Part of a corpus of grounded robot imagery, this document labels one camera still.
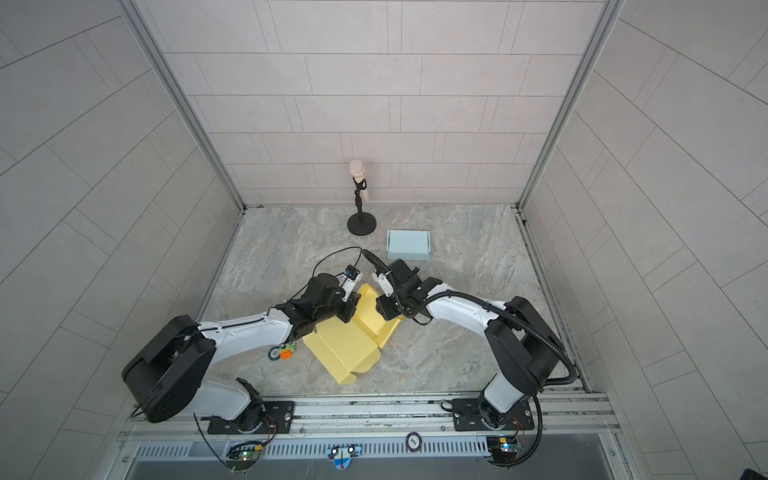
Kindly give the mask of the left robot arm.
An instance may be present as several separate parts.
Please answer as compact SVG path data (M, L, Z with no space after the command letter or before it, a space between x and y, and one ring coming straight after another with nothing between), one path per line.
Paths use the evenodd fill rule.
M128 362L122 380L152 423L191 413L251 431L261 421L260 394L243 379L215 378L209 367L250 350L296 341L334 316L350 320L360 298L355 292L359 277L352 266L340 275L320 273L299 298L234 320L198 323L177 316Z

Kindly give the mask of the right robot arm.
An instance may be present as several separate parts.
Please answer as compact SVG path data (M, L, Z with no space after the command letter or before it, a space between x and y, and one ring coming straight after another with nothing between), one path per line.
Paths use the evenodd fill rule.
M511 421L513 407L536 397L545 387L577 380L576 366L562 342L527 299L484 300L437 278L423 280L416 268L401 259L386 265L368 250L363 256L374 267L382 290L376 309L385 319L425 316L485 337L498 373L480 394L477 415L490 428L505 426Z

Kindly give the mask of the light blue paper box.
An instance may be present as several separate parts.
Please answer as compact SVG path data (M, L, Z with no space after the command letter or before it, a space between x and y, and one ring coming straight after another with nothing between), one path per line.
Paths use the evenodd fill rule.
M431 233L420 230L389 230L386 251L389 260L428 261L431 256Z

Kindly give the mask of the yellow paper box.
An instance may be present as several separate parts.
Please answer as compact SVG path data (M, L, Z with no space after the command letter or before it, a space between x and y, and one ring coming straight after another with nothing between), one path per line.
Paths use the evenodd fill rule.
M380 360L381 349L403 320L402 316L385 320L378 313L379 293L368 283L358 293L361 298L348 323L332 317L303 337L304 344L340 385L354 383L358 374L369 371Z

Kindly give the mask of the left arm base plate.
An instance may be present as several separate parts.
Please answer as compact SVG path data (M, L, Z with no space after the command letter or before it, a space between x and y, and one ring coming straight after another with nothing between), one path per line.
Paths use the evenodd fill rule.
M274 435L290 432L296 404L293 401L266 401L249 405L235 420L207 417L210 435Z

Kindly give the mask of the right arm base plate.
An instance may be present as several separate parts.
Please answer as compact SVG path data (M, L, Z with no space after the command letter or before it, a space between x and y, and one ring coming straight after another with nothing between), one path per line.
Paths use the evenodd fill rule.
M453 398L440 407L453 417L456 431L529 431L535 429L527 400L516 402L508 411L499 412L486 400Z

